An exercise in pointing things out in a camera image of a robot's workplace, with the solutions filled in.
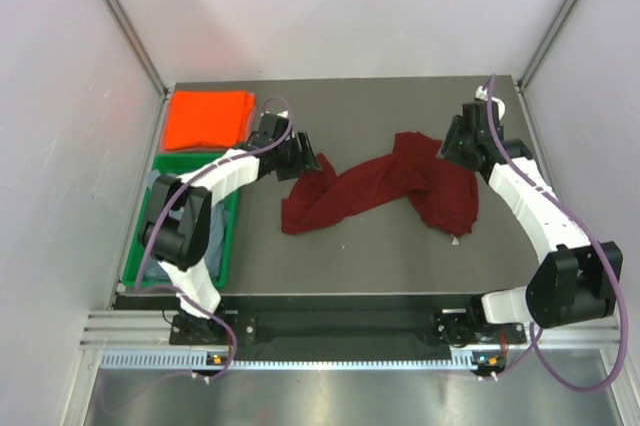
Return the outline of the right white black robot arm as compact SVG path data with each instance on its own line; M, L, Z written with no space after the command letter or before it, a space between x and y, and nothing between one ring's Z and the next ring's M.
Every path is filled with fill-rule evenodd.
M504 324L534 322L544 329L609 317L616 295L605 272L607 260L620 273L623 255L614 242L593 246L584 229L555 205L555 193L540 175L531 151L505 139L504 102L480 86L450 124L438 158L477 172L504 201L529 238L539 266L521 287L473 298L466 326L487 342Z

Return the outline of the dark red t-shirt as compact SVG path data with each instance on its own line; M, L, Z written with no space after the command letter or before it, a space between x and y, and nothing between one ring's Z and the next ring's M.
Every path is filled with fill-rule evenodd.
M331 227L406 198L426 226L455 237L470 234L479 213L476 176L439 159L440 146L420 132L398 133L390 153L342 173L317 154L320 168L305 172L281 202L281 231L299 235Z

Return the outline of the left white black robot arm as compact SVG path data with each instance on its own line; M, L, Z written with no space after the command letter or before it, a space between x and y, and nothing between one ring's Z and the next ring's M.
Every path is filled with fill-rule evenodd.
M159 175L151 185L138 241L143 256L135 280L141 287L154 260L169 278L165 288L179 301L179 312L205 342L226 333L222 299L206 266L213 210L233 193L274 173L280 181L319 171L309 135L295 131L285 113L264 113L248 139L200 168L179 176Z

